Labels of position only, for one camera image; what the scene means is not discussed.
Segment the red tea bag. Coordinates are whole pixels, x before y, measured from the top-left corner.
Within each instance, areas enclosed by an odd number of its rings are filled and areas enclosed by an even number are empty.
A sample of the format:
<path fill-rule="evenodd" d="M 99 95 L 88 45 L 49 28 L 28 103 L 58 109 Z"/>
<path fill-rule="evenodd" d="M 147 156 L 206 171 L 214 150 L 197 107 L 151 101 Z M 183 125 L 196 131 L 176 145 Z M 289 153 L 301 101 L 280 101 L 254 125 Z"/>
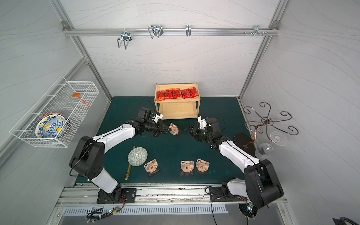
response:
<path fill-rule="evenodd" d="M 191 98 L 191 94 L 188 89 L 181 90 L 181 96 L 183 99 Z"/>
<path fill-rule="evenodd" d="M 165 90 L 165 99 L 173 99 L 173 89 L 166 89 Z"/>
<path fill-rule="evenodd" d="M 195 98 L 195 97 L 199 96 L 196 87 L 189 88 L 188 92 L 189 92 L 189 96 L 191 98 Z"/>
<path fill-rule="evenodd" d="M 157 91 L 157 101 L 163 101 L 166 99 L 166 91 Z"/>
<path fill-rule="evenodd" d="M 181 90 L 179 88 L 172 90 L 172 98 L 173 99 L 182 99 Z"/>

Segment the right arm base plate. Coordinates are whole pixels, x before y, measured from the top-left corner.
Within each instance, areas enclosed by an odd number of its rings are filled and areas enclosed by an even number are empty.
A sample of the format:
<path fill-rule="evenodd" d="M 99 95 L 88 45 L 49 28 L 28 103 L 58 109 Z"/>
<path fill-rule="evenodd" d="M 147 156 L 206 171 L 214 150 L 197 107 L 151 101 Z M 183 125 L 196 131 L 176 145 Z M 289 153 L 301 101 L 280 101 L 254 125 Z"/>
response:
<path fill-rule="evenodd" d="M 205 193 L 210 197 L 211 202 L 247 202 L 248 198 L 239 195 L 232 195 L 225 187 L 208 186 Z"/>

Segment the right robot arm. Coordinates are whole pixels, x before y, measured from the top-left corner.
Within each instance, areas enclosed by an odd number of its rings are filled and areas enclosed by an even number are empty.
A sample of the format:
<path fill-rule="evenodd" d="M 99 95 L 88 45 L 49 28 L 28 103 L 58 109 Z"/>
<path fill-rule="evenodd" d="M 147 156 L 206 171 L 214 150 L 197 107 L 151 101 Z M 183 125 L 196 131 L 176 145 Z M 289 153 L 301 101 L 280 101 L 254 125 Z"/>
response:
<path fill-rule="evenodd" d="M 187 127 L 184 131 L 195 140 L 208 143 L 244 173 L 243 180 L 234 178 L 225 184 L 231 195 L 246 197 L 259 209 L 284 196 L 276 171 L 269 160 L 255 158 L 238 147 L 221 133 L 216 118 L 199 117 L 198 122 L 198 125 Z"/>

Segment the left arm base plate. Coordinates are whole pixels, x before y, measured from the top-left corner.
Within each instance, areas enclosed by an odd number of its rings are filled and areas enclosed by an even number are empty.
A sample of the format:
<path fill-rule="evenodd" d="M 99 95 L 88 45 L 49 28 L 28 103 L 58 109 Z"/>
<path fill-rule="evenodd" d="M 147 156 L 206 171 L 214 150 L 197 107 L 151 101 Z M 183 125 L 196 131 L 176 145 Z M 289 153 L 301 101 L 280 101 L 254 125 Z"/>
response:
<path fill-rule="evenodd" d="M 134 203 L 136 199 L 136 188 L 117 188 L 112 193 L 100 190 L 97 194 L 97 204 L 110 203 Z"/>

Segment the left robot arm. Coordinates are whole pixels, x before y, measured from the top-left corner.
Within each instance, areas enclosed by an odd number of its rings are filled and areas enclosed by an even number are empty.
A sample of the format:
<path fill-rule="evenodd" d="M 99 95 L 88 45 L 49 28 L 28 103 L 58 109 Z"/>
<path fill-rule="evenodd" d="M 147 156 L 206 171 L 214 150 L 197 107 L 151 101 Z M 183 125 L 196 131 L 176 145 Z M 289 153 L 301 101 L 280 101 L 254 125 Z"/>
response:
<path fill-rule="evenodd" d="M 140 108 L 138 115 L 119 127 L 102 135 L 82 137 L 69 162 L 72 171 L 86 178 L 100 190 L 111 194 L 121 185 L 106 171 L 105 154 L 121 142 L 143 132 L 151 132 L 154 137 L 170 133 L 172 129 L 162 120 L 163 115 L 153 113 L 148 108 Z"/>

